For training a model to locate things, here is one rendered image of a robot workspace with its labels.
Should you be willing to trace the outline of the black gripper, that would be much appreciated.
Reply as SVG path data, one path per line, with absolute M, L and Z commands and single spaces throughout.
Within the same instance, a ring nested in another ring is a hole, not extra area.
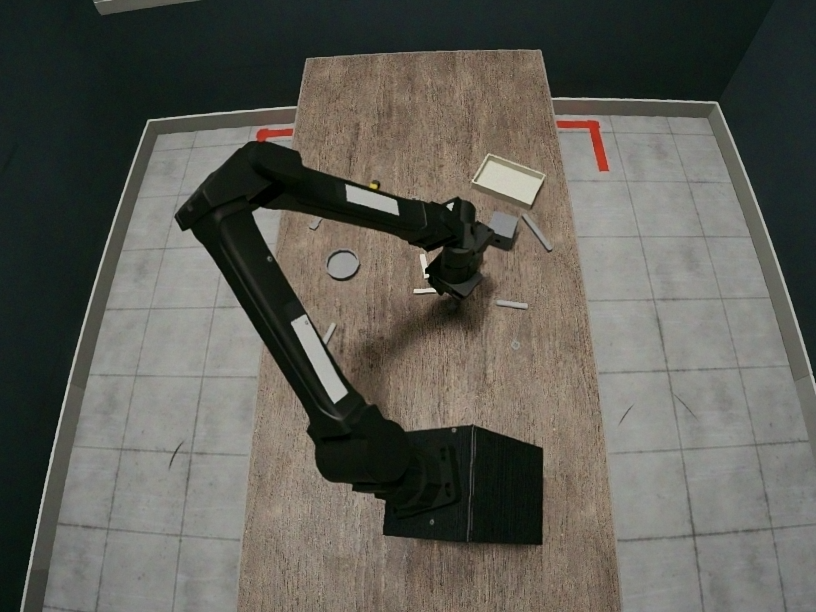
M 451 295 L 455 306 L 457 306 L 463 299 L 467 299 L 471 291 L 483 278 L 483 275 L 476 271 L 473 276 L 466 281 L 470 263 L 463 268 L 452 268 L 443 262 L 441 251 L 425 268 L 425 275 L 430 275 L 427 282 L 440 296 L 445 292 Z

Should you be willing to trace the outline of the beige open rectangular tray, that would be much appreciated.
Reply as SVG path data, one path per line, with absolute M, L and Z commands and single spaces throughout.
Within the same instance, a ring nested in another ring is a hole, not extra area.
M 529 211 L 544 179 L 543 173 L 488 153 L 471 188 Z

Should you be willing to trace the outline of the white cylinder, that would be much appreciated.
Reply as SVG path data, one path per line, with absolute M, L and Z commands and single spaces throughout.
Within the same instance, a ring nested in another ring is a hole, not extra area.
M 526 309 L 527 310 L 527 303 L 511 302 L 511 301 L 504 301 L 504 300 L 497 300 L 497 305 L 496 306 L 511 307 L 511 308 L 518 308 L 518 309 Z

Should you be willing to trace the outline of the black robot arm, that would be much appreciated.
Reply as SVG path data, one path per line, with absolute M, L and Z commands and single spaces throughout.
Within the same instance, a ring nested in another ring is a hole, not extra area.
M 475 222 L 475 206 L 458 196 L 442 204 L 399 197 L 303 166 L 299 151 L 268 141 L 246 143 L 217 170 L 174 218 L 210 254 L 300 400 L 320 474 L 388 500 L 395 519 L 459 503 L 455 447 L 411 448 L 403 428 L 366 403 L 309 318 L 252 211 L 330 219 L 397 236 L 427 252 L 443 247 L 448 266 L 471 261 L 466 281 L 495 230 Z

